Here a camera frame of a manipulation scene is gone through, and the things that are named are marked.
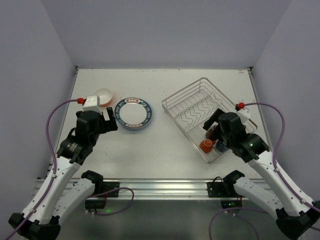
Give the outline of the orange bowl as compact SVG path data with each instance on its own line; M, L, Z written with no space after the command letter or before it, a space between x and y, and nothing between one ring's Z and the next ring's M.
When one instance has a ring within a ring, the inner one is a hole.
M100 107L108 106L113 99L113 93L108 88L99 88L93 94L99 97Z

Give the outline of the green rimmed printed plate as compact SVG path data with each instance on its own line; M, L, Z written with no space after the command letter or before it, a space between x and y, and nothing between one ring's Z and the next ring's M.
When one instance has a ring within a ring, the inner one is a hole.
M115 105L114 116L123 128L137 131L145 128L151 122L153 110L145 100L128 97Z

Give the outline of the light blue plate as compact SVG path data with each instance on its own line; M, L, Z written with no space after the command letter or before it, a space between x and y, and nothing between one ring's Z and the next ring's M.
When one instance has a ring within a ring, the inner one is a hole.
M152 111L125 110L120 113L121 120L124 122L123 127L129 131L139 131L148 127L153 118Z

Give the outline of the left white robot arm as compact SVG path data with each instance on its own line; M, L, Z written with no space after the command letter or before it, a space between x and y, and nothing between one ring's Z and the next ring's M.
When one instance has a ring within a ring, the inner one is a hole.
M108 119L99 110L76 113L72 128L53 158L53 166L32 201L20 213L13 213L9 224L28 240L55 240L65 218L87 197L103 192L103 176L88 170L64 194L73 175L93 152L100 135L118 130L114 111L106 108Z

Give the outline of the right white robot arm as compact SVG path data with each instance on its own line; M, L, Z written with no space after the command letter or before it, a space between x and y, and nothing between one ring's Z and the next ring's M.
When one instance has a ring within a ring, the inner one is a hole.
M234 191L258 205L275 219L277 227L286 237L297 240L320 219L320 203L293 182L259 135L247 132L244 123L249 118L250 113L246 109L224 112L218 108L205 121L203 129L254 169L271 192L253 183L238 170L226 175L222 184L227 191Z

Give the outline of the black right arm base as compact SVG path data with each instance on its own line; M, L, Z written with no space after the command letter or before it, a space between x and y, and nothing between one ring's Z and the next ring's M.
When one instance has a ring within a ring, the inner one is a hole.
M206 183L209 198L218 198L223 209L243 206L242 196L235 192L233 185L225 182L220 176Z

